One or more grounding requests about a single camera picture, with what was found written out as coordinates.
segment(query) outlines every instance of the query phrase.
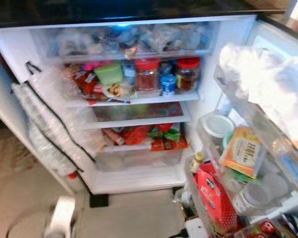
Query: glass jar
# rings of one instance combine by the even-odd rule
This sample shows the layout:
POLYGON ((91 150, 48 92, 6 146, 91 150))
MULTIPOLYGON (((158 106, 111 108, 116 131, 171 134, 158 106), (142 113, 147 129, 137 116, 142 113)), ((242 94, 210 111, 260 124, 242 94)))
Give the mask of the glass jar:
POLYGON ((178 59, 177 88, 181 93, 189 93, 196 89, 200 75, 200 58, 178 59))
POLYGON ((152 91, 160 89, 159 59, 137 59, 136 60, 137 91, 152 91))

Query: yogurt cup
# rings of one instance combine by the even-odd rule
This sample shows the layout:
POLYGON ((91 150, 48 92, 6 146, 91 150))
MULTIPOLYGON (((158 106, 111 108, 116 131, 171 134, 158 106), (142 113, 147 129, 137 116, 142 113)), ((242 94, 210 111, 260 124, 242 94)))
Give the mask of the yogurt cup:
POLYGON ((174 95, 175 85, 177 82, 176 76, 169 74, 161 78, 161 88, 163 96, 174 95))

